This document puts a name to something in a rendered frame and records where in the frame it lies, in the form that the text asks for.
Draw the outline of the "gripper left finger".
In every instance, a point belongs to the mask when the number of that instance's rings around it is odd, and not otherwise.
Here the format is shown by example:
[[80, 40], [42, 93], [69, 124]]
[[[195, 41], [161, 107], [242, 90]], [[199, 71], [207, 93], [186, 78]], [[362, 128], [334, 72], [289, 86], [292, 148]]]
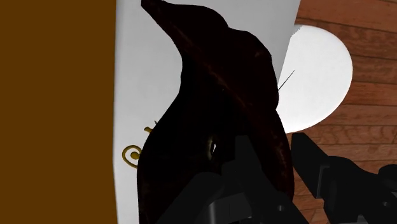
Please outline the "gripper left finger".
[[275, 189], [247, 136], [235, 138], [235, 158], [220, 175], [192, 178], [156, 224], [307, 224], [294, 203]]

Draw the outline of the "dark brown curved object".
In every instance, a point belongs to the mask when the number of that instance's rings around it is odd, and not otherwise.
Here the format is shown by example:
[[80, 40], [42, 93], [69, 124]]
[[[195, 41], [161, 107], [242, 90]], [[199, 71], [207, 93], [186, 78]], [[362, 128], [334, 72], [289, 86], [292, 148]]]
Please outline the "dark brown curved object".
[[138, 161], [139, 224], [156, 224], [196, 174], [220, 173], [238, 135], [249, 137], [262, 171], [292, 198], [293, 165], [267, 48], [205, 6], [141, 0], [141, 7], [175, 44], [182, 70], [179, 92]]

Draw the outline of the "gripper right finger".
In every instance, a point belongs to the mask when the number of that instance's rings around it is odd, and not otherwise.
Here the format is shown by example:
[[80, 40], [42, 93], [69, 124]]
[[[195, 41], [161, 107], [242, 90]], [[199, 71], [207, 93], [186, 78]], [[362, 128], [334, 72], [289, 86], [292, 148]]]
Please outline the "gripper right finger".
[[397, 224], [397, 164], [374, 174], [345, 157], [327, 155], [303, 132], [291, 136], [291, 156], [330, 224]]

